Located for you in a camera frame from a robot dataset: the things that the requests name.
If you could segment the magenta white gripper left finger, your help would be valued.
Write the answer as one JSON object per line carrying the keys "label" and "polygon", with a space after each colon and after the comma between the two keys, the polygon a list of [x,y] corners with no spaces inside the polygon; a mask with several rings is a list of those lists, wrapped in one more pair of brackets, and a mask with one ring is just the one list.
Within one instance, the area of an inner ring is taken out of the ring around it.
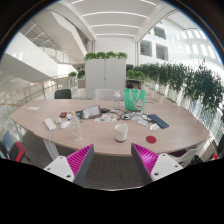
{"label": "magenta white gripper left finger", "polygon": [[76,185],[83,186],[93,156],[94,145],[90,144],[67,157],[58,156],[44,170]]}

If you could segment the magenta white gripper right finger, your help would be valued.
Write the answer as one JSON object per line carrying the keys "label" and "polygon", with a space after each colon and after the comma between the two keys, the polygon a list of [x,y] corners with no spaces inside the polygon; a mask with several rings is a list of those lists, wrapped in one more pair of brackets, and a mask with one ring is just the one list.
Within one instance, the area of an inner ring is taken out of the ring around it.
{"label": "magenta white gripper right finger", "polygon": [[131,154],[145,185],[182,169],[168,154],[157,154],[136,143],[131,144]]}

